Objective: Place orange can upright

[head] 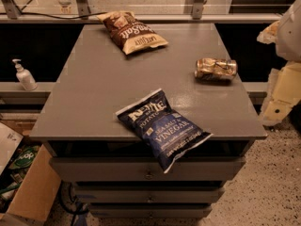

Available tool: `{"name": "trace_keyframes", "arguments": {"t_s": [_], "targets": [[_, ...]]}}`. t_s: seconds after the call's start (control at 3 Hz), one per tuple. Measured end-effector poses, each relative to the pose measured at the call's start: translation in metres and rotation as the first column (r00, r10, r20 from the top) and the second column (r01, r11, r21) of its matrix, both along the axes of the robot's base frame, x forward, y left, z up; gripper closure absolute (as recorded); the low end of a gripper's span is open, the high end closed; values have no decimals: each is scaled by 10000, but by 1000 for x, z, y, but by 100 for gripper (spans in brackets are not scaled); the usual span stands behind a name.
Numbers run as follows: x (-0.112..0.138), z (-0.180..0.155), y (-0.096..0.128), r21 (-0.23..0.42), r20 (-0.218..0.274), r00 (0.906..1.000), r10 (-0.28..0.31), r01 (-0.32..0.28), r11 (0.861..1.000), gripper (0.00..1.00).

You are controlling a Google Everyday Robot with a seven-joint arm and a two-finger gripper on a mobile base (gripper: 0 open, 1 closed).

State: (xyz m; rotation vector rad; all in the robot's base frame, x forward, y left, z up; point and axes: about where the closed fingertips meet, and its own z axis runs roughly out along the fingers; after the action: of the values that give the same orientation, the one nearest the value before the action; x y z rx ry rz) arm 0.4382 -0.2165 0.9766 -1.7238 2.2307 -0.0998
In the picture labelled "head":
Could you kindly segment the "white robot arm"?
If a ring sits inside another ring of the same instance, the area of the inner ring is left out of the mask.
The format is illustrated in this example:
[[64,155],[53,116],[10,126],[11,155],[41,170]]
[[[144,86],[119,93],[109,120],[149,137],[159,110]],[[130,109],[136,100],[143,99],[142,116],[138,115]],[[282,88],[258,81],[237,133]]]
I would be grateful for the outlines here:
[[262,124],[274,126],[301,101],[301,0],[295,0],[278,21],[267,26],[257,41],[273,43],[277,56],[286,60],[280,70],[271,70],[261,106]]

